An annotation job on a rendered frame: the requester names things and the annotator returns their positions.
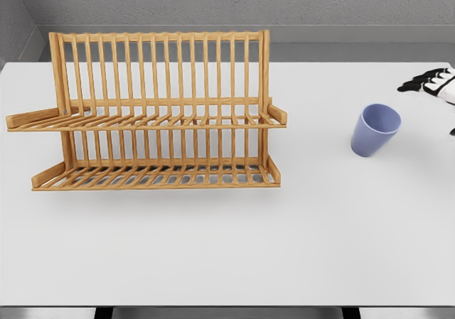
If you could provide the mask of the blue plastic cup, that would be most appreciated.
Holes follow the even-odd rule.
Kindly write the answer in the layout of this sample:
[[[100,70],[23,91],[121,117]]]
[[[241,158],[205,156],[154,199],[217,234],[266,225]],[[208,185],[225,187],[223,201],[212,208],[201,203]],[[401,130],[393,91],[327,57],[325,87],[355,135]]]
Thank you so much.
[[[370,104],[360,114],[351,139],[359,156],[369,157],[381,149],[398,131],[400,115],[384,104]]]

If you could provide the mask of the wooden two-tier dish rack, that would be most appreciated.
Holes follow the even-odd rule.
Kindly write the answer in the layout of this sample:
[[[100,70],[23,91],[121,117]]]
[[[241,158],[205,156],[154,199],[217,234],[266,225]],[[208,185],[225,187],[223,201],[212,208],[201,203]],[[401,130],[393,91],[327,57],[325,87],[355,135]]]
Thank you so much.
[[[58,132],[34,190],[277,188],[269,31],[51,33],[56,107],[9,131]]]

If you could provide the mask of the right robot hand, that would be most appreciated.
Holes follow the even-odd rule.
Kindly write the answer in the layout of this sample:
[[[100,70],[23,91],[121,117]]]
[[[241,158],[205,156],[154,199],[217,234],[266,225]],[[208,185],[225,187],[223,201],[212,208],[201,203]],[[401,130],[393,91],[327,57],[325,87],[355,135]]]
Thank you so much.
[[[437,68],[413,77],[398,92],[426,92],[455,106],[455,68]]]

